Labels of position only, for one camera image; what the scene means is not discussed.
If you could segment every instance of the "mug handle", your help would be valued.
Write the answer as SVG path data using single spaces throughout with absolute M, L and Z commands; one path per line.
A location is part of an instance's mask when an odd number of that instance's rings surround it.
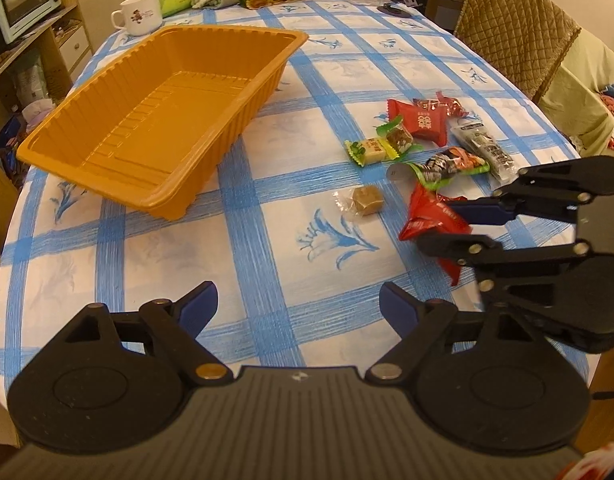
M 119 25 L 116 24 L 116 14 L 120 14 L 122 17 L 122 10 L 114 10 L 114 12 L 111 13 L 111 24 L 118 30 L 125 30 L 125 27 L 119 27 Z

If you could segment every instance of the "drawer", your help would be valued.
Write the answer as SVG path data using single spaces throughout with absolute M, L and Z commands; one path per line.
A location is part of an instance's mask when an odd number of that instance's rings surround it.
M 80 56 L 82 56 L 84 52 L 87 52 L 88 48 L 89 42 L 87 41 L 85 27 L 78 28 L 78 30 L 71 35 L 71 38 L 62 44 L 60 47 L 60 54 L 62 54 L 62 59 L 69 72 L 71 72 L 73 66 L 80 59 Z
M 82 57 L 80 62 L 74 67 L 74 69 L 71 71 L 71 74 L 69 74 L 69 77 L 71 77 L 72 82 L 74 83 L 76 82 L 76 79 L 78 79 L 78 76 L 82 74 L 83 70 L 85 70 L 87 63 L 89 62 L 92 56 L 93 54 L 91 54 L 91 51 L 88 50 L 87 54 L 85 54 L 85 56 Z

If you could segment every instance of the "red candy wrapper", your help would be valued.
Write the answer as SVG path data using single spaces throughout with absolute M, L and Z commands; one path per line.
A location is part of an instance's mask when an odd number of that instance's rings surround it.
M 447 198 L 417 184 L 409 201 L 407 223 L 398 235 L 398 239 L 411 240 L 430 229 L 440 233 L 471 234 L 471 226 L 445 203 L 448 200 L 467 199 L 464 196 Z M 452 286 L 458 285 L 461 267 L 444 258 L 439 258 L 438 263 L 451 278 Z
M 439 146 L 447 145 L 445 106 L 423 108 L 409 103 L 401 103 L 395 99 L 388 99 L 387 114 L 390 121 L 401 115 L 403 118 L 402 124 L 412 137 L 431 140 Z
M 443 92 L 440 91 L 436 92 L 436 99 L 412 99 L 412 102 L 415 106 L 425 108 L 425 110 L 445 107 L 445 113 L 448 117 L 465 117 L 467 115 L 458 99 L 445 97 Z

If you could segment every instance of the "brown candy cube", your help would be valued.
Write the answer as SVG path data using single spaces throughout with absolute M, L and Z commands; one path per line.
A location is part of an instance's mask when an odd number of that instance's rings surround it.
M 376 186 L 357 187 L 352 193 L 352 200 L 359 215 L 378 213 L 383 208 L 383 194 Z

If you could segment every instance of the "table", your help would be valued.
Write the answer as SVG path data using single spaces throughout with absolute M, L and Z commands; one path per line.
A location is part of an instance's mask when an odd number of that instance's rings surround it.
M 378 308 L 385 280 L 419 298 L 478 308 L 471 272 L 452 288 L 434 260 L 397 240 L 407 197 L 385 180 L 387 165 L 358 168 L 343 150 L 346 139 L 375 135 L 387 98 L 437 90 L 459 98 L 519 167 L 576 156 L 521 92 L 418 13 L 402 20 L 345 0 L 316 0 L 189 10 L 167 23 L 297 28 L 309 40 L 180 221 L 152 218 L 30 171 L 0 269 L 2 402 L 21 367 L 92 301 L 113 312 L 135 310 L 212 280 L 219 309 L 199 341 L 235 372 L 244 364 L 353 364 L 364 372 L 399 339 Z M 110 36 L 77 83 L 138 41 Z M 409 159 L 439 151 L 432 143 L 425 148 Z M 333 193 L 370 182 L 381 187 L 385 209 L 346 229 Z M 492 185 L 484 175 L 460 177 L 444 193 L 477 198 Z M 565 224 L 533 218 L 476 232 L 508 248 L 573 236 Z M 587 377 L 586 356 L 557 346 Z

